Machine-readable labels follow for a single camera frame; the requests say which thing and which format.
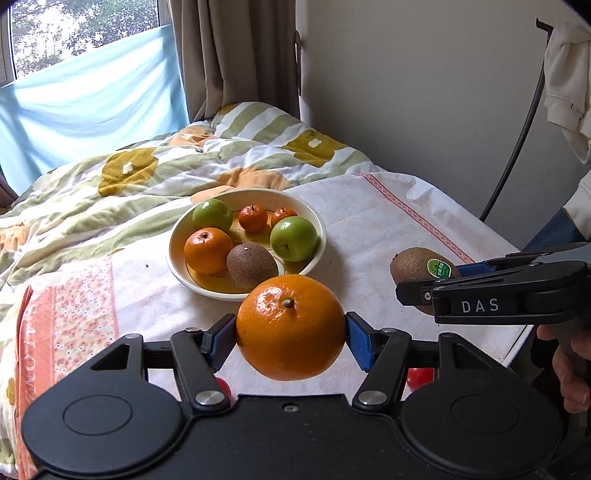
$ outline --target white cloth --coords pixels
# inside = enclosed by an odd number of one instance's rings
[[[326,252],[310,276],[330,287],[346,311],[356,311],[375,328],[396,327],[416,339],[436,340],[440,332],[457,332],[508,365],[531,328],[439,326],[432,316],[399,304],[389,264],[409,247],[430,248],[462,264],[516,251],[511,244],[444,193],[408,175],[342,175],[288,192],[314,206],[326,223]],[[112,256],[120,335],[141,333],[145,340],[164,340],[188,326],[207,329],[238,309],[236,303],[193,293],[173,277],[164,258],[169,236],[140,240]],[[304,381],[269,380],[243,360],[238,348],[219,375],[235,394],[343,392],[349,398],[365,377],[347,348],[326,372]],[[150,381],[176,390],[171,372],[150,372]]]
[[[579,182],[574,195],[564,205],[564,210],[587,240],[591,238],[591,171]]]
[[[582,25],[554,28],[544,56],[548,122],[564,132],[577,158],[591,160],[589,110],[589,61],[591,31]]]

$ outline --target human hand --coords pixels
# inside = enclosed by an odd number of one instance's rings
[[[541,340],[554,340],[556,335],[548,325],[540,325],[537,330],[538,338]],[[580,333],[571,341],[573,351],[591,360],[591,331]],[[581,413],[591,407],[591,388],[589,384],[573,373],[573,363],[565,355],[561,347],[558,347],[552,367],[560,380],[560,393],[564,397],[564,409],[569,413]]]

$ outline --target red object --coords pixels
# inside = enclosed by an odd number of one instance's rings
[[[267,211],[260,205],[244,207],[238,214],[238,223],[248,233],[261,232],[267,226]]]
[[[230,390],[230,385],[226,382],[223,378],[216,377],[217,384],[222,387],[223,392],[225,395],[232,400],[232,390]]]
[[[277,225],[280,220],[288,217],[297,217],[297,213],[289,207],[281,207],[279,210],[276,210],[271,217],[271,228]]]
[[[433,382],[434,378],[434,368],[409,368],[407,385],[414,392],[416,389]]]

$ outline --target fruit bowl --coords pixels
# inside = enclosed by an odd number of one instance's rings
[[[215,198],[223,201],[234,214],[235,220],[230,232],[230,237],[235,244],[244,242],[260,243],[273,253],[271,247],[267,245],[268,234],[270,231],[269,227],[267,227],[267,230],[264,232],[248,234],[238,225],[236,220],[238,212],[247,205],[260,205],[269,212],[273,212],[281,207],[289,207],[294,210],[298,216],[303,217],[312,223],[319,237],[318,246],[316,247],[314,255],[303,262],[298,262],[297,264],[281,262],[281,260],[274,255],[280,275],[284,273],[299,273],[300,275],[307,275],[320,261],[326,247],[326,227],[318,212],[303,200],[300,200],[289,193],[270,189],[230,190],[216,195]],[[249,292],[229,285],[226,274],[198,275],[190,271],[187,266],[183,248],[187,238],[195,232],[193,221],[191,219],[193,208],[190,208],[173,226],[168,250],[166,252],[166,261],[170,271],[179,282],[200,295],[216,300],[243,301]]]

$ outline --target white bed sheet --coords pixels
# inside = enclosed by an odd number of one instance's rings
[[[337,294],[345,311],[356,311],[377,329],[405,330],[414,339],[436,340],[441,332],[456,332],[502,364],[510,363],[531,327],[439,326],[432,316],[400,305],[389,273],[393,256],[409,247],[430,248],[462,264],[516,251],[510,243],[444,193],[408,175],[342,175],[289,192],[313,205],[326,223],[326,252],[311,276]],[[207,329],[238,309],[238,304],[204,298],[176,281],[164,258],[168,237],[140,240],[112,256],[120,335],[168,339],[188,326]],[[349,399],[365,377],[347,348],[326,372],[304,381],[269,380],[244,361],[238,348],[219,375],[235,394],[341,392]],[[170,372],[154,371],[150,378],[176,391]]]

